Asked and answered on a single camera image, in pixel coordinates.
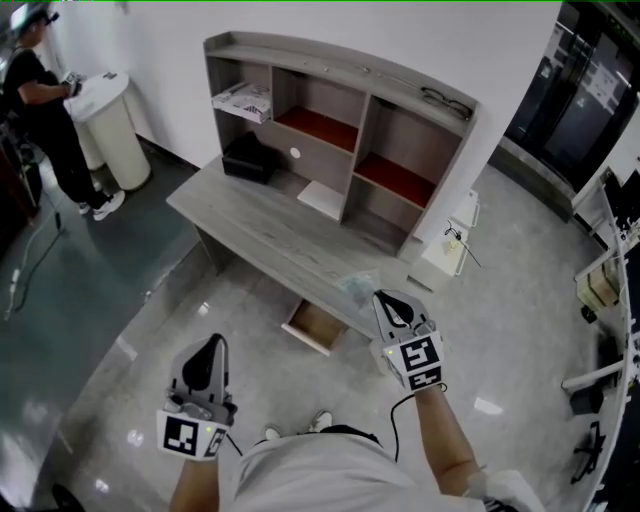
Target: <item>gray wood grain desktop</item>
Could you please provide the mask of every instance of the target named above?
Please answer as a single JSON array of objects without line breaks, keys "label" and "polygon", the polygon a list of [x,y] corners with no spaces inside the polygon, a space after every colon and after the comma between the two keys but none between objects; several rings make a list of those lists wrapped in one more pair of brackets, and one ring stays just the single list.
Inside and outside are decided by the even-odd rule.
[{"label": "gray wood grain desktop", "polygon": [[[277,181],[287,180],[283,172]],[[382,288],[402,289],[409,265],[385,254],[283,190],[225,176],[220,157],[177,189],[167,202],[196,225],[207,250],[219,244],[302,298],[373,339],[374,318],[363,314],[339,279],[378,270]],[[218,259],[211,254],[214,262]]]}]

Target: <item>black clothing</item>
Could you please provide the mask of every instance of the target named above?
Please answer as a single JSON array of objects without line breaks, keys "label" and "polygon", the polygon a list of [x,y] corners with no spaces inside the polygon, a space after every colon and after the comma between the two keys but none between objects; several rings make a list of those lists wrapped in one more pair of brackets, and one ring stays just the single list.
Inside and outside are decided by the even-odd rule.
[{"label": "black clothing", "polygon": [[84,159],[78,134],[62,98],[41,105],[25,105],[18,88],[36,81],[43,85],[57,85],[58,80],[46,71],[40,60],[26,48],[17,48],[9,59],[9,69],[3,90],[12,110],[23,121],[29,138],[51,160],[58,185],[76,203],[100,208],[107,197],[93,188],[87,162]]}]

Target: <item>book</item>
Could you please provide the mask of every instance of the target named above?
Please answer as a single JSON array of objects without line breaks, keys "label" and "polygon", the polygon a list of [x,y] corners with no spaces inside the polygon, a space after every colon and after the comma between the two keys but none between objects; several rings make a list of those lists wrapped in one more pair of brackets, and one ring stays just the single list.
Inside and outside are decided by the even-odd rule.
[{"label": "book", "polygon": [[211,98],[213,108],[262,124],[271,117],[269,88],[241,82]]}]

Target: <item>open drawer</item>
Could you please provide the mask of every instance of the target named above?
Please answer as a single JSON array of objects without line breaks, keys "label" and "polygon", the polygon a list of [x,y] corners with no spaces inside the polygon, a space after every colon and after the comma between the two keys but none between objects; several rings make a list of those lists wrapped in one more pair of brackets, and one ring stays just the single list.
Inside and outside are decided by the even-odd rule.
[{"label": "open drawer", "polygon": [[346,325],[329,313],[301,300],[288,322],[282,328],[318,352],[328,356],[331,347],[346,329]]}]

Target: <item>wrist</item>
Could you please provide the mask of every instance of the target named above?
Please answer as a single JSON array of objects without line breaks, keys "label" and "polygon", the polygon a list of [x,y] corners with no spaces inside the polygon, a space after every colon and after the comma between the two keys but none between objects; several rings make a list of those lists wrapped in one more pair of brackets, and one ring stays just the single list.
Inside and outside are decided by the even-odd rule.
[{"label": "wrist", "polygon": [[439,399],[442,396],[442,390],[440,386],[437,384],[434,386],[429,386],[426,389],[421,389],[420,391],[415,392],[416,402],[420,403],[428,403],[432,402],[435,399]]}]

